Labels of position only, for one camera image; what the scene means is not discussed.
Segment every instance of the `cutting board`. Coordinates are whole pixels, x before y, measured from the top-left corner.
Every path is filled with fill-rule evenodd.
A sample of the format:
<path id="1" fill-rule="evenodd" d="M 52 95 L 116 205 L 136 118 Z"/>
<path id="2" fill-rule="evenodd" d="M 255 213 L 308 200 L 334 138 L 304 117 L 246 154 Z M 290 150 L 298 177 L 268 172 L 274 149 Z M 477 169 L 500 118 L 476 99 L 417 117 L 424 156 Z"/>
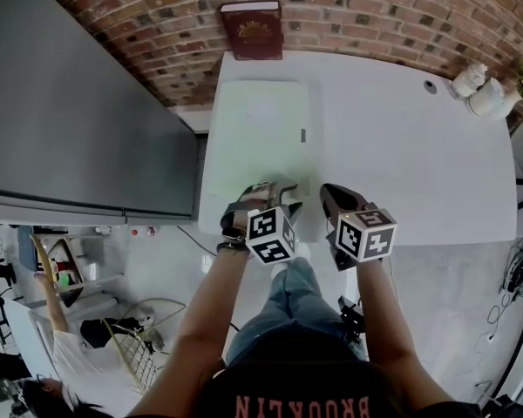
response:
<path id="1" fill-rule="evenodd" d="M 309 195 L 307 85 L 232 81 L 221 84 L 218 93 L 209 192 L 235 200 L 249 185 L 292 179 L 298 195 Z"/>

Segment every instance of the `jeans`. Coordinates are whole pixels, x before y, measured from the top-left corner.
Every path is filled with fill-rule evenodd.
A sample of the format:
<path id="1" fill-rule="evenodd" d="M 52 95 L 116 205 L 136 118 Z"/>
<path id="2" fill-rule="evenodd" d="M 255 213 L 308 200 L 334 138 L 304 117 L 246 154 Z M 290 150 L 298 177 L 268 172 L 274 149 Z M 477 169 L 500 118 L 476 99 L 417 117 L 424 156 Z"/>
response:
<path id="1" fill-rule="evenodd" d="M 298 258 L 278 273 L 271 284 L 268 301 L 234 337 L 227 352 L 227 364 L 236 363 L 263 334 L 300 325 L 343 340 L 347 327 L 339 313 L 323 299 L 312 266 Z"/>

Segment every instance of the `wrist strap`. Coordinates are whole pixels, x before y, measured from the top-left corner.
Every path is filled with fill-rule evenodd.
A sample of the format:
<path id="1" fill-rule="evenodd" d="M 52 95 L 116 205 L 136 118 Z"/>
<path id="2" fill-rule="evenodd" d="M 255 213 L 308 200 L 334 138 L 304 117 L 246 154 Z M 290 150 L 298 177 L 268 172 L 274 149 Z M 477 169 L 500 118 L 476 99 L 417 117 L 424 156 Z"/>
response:
<path id="1" fill-rule="evenodd" d="M 227 241 L 233 241 L 236 243 L 244 243 L 246 241 L 246 232 L 237 227 L 223 227 L 221 235 Z"/>
<path id="2" fill-rule="evenodd" d="M 244 243 L 239 243 L 236 241 L 223 241 L 222 243 L 217 245 L 217 253 L 219 253 L 219 251 L 223 248 L 234 249 L 235 251 L 248 251 L 249 252 L 248 247 Z"/>

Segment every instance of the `black t-shirt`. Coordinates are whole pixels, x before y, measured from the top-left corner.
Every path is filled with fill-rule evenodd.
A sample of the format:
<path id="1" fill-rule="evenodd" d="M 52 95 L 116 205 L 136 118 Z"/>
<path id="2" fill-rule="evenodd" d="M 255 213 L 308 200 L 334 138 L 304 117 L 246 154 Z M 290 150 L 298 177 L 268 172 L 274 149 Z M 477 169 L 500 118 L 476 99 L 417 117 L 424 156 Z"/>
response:
<path id="1" fill-rule="evenodd" d="M 301 327 L 262 336 L 205 385 L 196 406 L 202 418 L 480 417 L 476 405 L 455 401 L 409 413 L 378 367 Z"/>

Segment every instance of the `white table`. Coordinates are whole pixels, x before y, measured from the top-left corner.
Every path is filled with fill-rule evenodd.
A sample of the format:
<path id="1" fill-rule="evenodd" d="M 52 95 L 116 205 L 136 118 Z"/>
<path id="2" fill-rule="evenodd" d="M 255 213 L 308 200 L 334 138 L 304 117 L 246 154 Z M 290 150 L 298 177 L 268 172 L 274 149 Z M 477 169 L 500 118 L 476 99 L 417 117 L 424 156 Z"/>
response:
<path id="1" fill-rule="evenodd" d="M 234 201 L 212 194 L 210 182 L 219 170 L 210 162 L 215 149 L 233 152 L 225 120 L 216 112 L 221 84 L 236 80 L 296 81 L 309 88 L 308 140 L 315 168 L 295 227 L 301 239 L 320 241 L 325 234 L 318 200 L 322 182 L 347 186 L 387 208 L 399 224 L 397 245 L 515 237 L 515 174 L 505 121 L 473 116 L 450 96 L 450 81 L 438 76 L 307 51 L 285 51 L 282 61 L 263 62 L 237 62 L 225 54 L 201 188 L 204 233 L 221 233 L 221 215 Z M 437 94 L 425 90 L 426 80 Z M 279 128 L 267 122 L 268 128 Z"/>

